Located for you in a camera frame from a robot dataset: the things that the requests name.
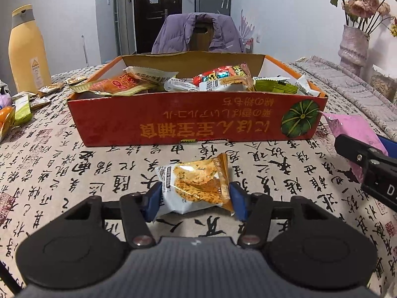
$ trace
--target pumpkin illustration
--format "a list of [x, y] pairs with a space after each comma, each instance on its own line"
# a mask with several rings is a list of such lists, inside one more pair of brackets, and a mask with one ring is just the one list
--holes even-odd
[[318, 104], [313, 100], [295, 103], [283, 116], [281, 132], [288, 138], [305, 135], [316, 123], [318, 111]]

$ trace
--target thermos lid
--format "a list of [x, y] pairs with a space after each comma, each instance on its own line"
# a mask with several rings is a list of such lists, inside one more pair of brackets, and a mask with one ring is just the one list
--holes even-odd
[[34, 15], [31, 4], [24, 5], [12, 12], [12, 28], [33, 20]]

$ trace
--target purple plastic bag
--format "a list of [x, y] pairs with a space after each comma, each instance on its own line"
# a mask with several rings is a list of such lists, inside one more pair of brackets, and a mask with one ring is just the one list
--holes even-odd
[[[388, 151], [384, 147], [383, 143], [379, 140], [374, 130], [372, 130], [368, 122], [362, 116], [321, 113], [327, 120], [335, 138], [340, 134], [346, 134], [349, 137], [381, 150], [386, 156], [388, 155]], [[358, 181], [362, 183], [364, 179], [362, 168], [354, 162], [349, 161], [349, 163], [352, 172], [357, 177]]]
[[12, 99], [9, 94], [0, 95], [0, 110], [12, 104]]

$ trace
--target brown and white snack wrapper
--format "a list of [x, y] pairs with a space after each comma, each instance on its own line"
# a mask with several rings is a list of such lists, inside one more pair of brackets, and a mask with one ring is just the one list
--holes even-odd
[[225, 153], [208, 160], [160, 166], [156, 173], [163, 183], [157, 216], [170, 212], [185, 214], [211, 206], [233, 212]]

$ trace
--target calligraphy tablecloth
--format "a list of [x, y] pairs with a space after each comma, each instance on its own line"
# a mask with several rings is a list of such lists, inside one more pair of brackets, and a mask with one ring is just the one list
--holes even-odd
[[[53, 81], [89, 76], [99, 68], [59, 74]], [[328, 94], [326, 111], [365, 117], [342, 95], [314, 77], [308, 79]], [[369, 284], [373, 291], [384, 294], [394, 280], [397, 215], [360, 190], [348, 162], [335, 153], [334, 137], [324, 118], [314, 138], [307, 141], [86, 148], [65, 101], [70, 92], [64, 88], [51, 95], [50, 105], [37, 111], [29, 124], [14, 129], [0, 145], [0, 256], [20, 284], [15, 263], [18, 245], [62, 212], [91, 195], [114, 201], [130, 192], [146, 191], [158, 180], [154, 171], [158, 165], [210, 158], [224, 151], [233, 181], [248, 192], [264, 192], [277, 201], [305, 196], [369, 237], [378, 249], [378, 264]], [[285, 221], [275, 221], [269, 237], [286, 227]], [[171, 213], [149, 228], [157, 239], [164, 235], [236, 240], [243, 224], [215, 207], [183, 216]], [[106, 229], [124, 239], [120, 221], [107, 221]], [[10, 296], [0, 283], [0, 298]]]

